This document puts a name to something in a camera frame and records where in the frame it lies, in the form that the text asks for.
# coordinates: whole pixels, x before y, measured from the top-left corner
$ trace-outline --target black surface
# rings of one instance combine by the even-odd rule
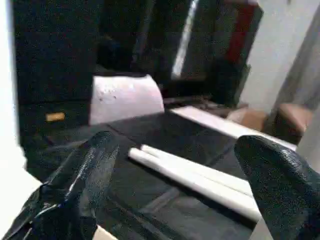
[[[111,214],[113,201],[117,200],[132,211],[142,212],[148,221],[161,223],[153,225],[162,228],[162,232],[168,235],[170,232],[163,224],[182,236],[182,239],[248,239],[253,227],[251,222],[248,223],[225,207],[128,159],[131,147],[148,144],[213,168],[217,164],[220,170],[241,176],[241,170],[233,170],[238,167],[237,160],[229,154],[233,151],[233,138],[170,112],[117,121],[109,125],[53,132],[45,136],[38,135],[34,140],[25,140],[24,145],[28,146],[28,171],[43,180],[75,146],[105,130],[115,134],[120,150],[108,197],[99,204],[100,209],[97,211],[98,223],[103,228],[119,239],[148,239],[137,232],[134,226],[121,221],[120,213]],[[38,149],[31,148],[32,144],[36,144]]]
[[[20,105],[19,126],[22,135],[63,130],[70,126],[88,125],[90,102],[50,102]],[[47,114],[63,113],[64,119],[47,121]]]
[[[89,100],[103,0],[15,0],[19,104]]]
[[[274,240],[320,235],[320,175],[296,152],[260,136],[242,136],[236,156]]]

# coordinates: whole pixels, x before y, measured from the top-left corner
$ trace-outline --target white wall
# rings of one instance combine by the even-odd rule
[[[22,167],[25,158],[19,147],[16,71],[13,51],[11,1],[0,0],[0,147],[1,164]]]
[[[248,58],[251,72],[240,101],[267,113],[273,108],[320,0],[260,0],[264,11]]]

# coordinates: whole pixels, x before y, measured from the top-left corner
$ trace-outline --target white paper cylinder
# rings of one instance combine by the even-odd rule
[[[241,192],[216,183],[199,174],[185,171],[181,167],[168,164],[161,159],[143,152],[137,148],[129,151],[129,157],[133,160],[177,181],[180,184],[216,201],[219,204],[247,217],[255,222],[261,218],[256,201]]]
[[[247,181],[242,180],[238,177],[226,174],[224,172],[212,169],[207,166],[203,166],[199,163],[195,163],[193,161],[167,153],[165,151],[161,151],[148,145],[142,145],[141,150],[161,159],[166,163],[179,166],[180,168],[184,168],[188,171],[192,171],[195,174],[199,174],[218,184],[224,185],[225,187],[253,197],[250,184]]]

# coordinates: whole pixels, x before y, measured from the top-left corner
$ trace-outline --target black furniture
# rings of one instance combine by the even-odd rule
[[[211,94],[231,105],[262,15],[248,1],[106,0],[98,63],[150,74],[164,98]]]
[[[108,188],[118,152],[110,132],[77,147],[29,197],[3,239],[91,240],[94,206]]]
[[[320,236],[320,175],[296,152],[259,136],[242,136],[235,153],[274,240]]]
[[[88,124],[103,0],[12,7],[22,134]]]

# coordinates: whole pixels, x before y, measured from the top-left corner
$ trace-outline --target brown box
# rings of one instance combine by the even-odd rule
[[[261,132],[267,116],[268,115],[263,111],[251,108],[241,108],[230,112],[226,119]]]

